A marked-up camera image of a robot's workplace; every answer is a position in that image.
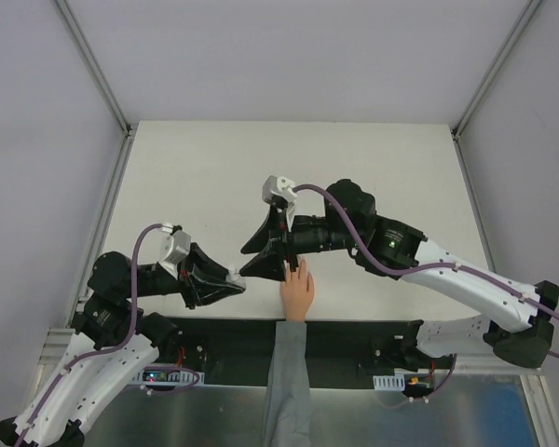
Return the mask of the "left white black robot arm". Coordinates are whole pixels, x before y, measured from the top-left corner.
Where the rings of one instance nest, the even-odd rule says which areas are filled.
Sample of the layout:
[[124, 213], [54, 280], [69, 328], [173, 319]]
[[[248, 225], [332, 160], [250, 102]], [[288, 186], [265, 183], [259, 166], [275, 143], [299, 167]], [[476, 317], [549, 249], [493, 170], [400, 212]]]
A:
[[140, 297], [179, 294], [187, 308], [211, 305], [246, 290], [235, 268], [209, 258], [197, 243], [185, 255], [131, 265], [117, 251], [101, 255], [92, 291], [72, 321], [73, 335], [61, 360], [32, 403], [0, 421], [6, 446], [81, 446], [101, 413], [149, 364], [178, 351], [178, 327], [157, 312], [131, 304], [131, 281]]

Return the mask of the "grey sleeved forearm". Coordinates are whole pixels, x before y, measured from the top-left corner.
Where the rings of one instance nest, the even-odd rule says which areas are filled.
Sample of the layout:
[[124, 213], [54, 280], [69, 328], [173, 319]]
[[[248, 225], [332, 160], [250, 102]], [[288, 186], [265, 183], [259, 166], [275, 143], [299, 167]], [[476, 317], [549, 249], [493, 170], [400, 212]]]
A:
[[306, 347], [306, 323], [280, 321], [276, 324], [264, 405], [264, 446], [311, 444], [312, 404]]

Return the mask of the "mannequin hand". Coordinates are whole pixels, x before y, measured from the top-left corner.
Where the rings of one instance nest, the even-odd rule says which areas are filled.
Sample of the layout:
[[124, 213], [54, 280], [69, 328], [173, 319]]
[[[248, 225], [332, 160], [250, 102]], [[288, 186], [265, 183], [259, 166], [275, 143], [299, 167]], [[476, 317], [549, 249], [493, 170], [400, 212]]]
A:
[[315, 296], [314, 279], [305, 258], [299, 259], [294, 271], [287, 269], [279, 290], [285, 318], [288, 321], [305, 322]]

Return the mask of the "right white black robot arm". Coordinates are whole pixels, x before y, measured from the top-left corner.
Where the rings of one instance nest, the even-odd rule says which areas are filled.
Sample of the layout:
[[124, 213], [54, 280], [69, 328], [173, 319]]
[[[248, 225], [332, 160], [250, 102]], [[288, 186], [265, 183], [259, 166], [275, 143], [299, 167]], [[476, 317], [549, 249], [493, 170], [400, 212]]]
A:
[[375, 198], [350, 179], [327, 188], [269, 177], [266, 219], [241, 251], [247, 278], [283, 281], [304, 254], [348, 252], [366, 272], [439, 292], [476, 311], [472, 318], [416, 320], [399, 342], [405, 367], [457, 354], [494, 354], [537, 369], [552, 348], [559, 288], [525, 284], [470, 264], [406, 223], [379, 215]]

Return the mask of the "clear nail polish bottle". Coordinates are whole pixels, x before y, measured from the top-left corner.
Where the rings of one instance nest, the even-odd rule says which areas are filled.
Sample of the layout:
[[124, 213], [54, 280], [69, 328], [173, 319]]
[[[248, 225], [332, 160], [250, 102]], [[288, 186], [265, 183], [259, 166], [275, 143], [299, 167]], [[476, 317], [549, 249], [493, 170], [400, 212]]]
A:
[[243, 282], [244, 278], [239, 273], [239, 269], [237, 267], [235, 267], [234, 265], [230, 265], [227, 268], [226, 280], [228, 282], [239, 283]]

